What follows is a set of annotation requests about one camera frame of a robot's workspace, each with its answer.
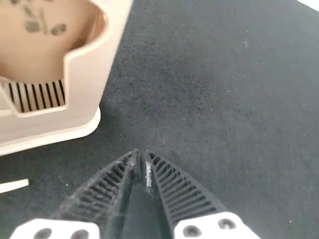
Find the beige plastic basket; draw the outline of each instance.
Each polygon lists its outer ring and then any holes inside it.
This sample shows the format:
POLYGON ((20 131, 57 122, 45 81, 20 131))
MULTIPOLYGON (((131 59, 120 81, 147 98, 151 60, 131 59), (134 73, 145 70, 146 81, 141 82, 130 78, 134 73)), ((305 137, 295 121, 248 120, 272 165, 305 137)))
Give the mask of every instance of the beige plastic basket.
POLYGON ((90 43, 64 56, 63 79, 0 79, 0 155, 83 137, 98 126, 99 103, 132 0, 89 1, 107 24, 90 43))

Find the gray felt surface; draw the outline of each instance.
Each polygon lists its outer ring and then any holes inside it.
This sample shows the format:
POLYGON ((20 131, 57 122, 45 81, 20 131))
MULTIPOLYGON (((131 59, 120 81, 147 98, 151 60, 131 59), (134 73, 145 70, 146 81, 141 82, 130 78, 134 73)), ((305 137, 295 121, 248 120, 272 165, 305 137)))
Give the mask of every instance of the gray felt surface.
POLYGON ((0 237, 137 147, 264 239, 319 235, 319 12, 295 0, 135 0, 90 136, 0 159, 0 237))

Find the vent slot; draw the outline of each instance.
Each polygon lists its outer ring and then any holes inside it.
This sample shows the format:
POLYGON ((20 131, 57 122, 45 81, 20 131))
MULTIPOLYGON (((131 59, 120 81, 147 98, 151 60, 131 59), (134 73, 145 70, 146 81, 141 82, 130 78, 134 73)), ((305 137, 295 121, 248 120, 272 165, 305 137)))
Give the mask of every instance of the vent slot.
POLYGON ((20 113, 34 112, 65 105, 62 80, 44 84, 5 82, 1 84, 20 113))

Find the small white object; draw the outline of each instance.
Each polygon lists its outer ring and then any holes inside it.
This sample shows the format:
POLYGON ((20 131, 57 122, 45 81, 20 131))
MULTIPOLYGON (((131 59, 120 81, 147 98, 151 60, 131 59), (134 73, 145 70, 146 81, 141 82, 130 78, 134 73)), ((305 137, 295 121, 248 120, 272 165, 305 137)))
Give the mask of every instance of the small white object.
POLYGON ((241 219, 229 212, 181 221, 174 239, 260 239, 241 219))
POLYGON ((28 179, 0 184, 0 193, 6 193, 29 185, 28 179))
POLYGON ((100 239, 99 227, 94 223, 34 219, 15 229, 10 239, 100 239))

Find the bolt hole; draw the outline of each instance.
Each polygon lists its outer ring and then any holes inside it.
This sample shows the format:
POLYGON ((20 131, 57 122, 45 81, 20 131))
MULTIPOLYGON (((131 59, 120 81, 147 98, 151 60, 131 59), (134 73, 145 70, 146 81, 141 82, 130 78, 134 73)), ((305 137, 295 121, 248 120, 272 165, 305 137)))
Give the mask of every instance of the bolt hole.
POLYGON ((39 230, 33 237, 33 239, 48 239, 52 234, 52 229, 43 228, 39 230))
POLYGON ((230 219, 219 220, 218 225, 221 229, 231 230, 236 228, 236 224, 230 219))
POLYGON ((184 228, 183 234, 186 238, 196 238, 201 235, 201 231, 198 227, 191 225, 184 228))
POLYGON ((71 239, 88 239, 89 233, 87 230, 78 230, 72 234, 71 239))

